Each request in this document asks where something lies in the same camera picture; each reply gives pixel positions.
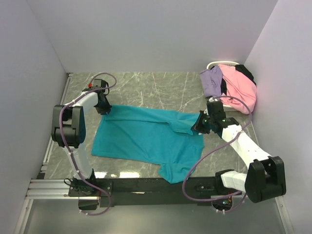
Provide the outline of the teal t shirt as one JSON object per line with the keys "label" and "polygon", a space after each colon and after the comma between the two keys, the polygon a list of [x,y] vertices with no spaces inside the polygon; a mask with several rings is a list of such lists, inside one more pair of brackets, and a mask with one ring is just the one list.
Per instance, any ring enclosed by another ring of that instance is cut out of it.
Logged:
{"label": "teal t shirt", "polygon": [[104,115],[91,154],[160,166],[171,184],[182,182],[200,159],[203,136],[192,130],[199,115],[174,110],[113,105]]}

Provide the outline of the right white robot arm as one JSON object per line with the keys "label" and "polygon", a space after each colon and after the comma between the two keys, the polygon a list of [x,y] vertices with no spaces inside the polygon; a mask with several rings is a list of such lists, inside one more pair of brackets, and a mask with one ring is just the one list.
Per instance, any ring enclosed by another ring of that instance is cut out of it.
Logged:
{"label": "right white robot arm", "polygon": [[230,189],[242,191],[253,203],[285,195],[283,160],[262,150],[233,117],[226,118],[225,113],[207,115],[200,111],[192,130],[202,134],[216,133],[229,143],[248,168],[245,174],[235,170],[217,172],[214,190],[218,194],[224,195]]}

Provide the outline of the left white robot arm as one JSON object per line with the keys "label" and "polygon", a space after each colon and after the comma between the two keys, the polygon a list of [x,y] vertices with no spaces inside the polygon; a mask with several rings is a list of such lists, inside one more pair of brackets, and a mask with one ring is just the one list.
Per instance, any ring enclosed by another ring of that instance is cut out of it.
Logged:
{"label": "left white robot arm", "polygon": [[76,99],[53,108],[51,137],[67,154],[73,169],[73,177],[80,184],[80,190],[87,196],[98,189],[95,175],[85,151],[86,124],[84,114],[95,108],[100,115],[110,113],[112,106],[102,89],[94,92],[85,89]]}

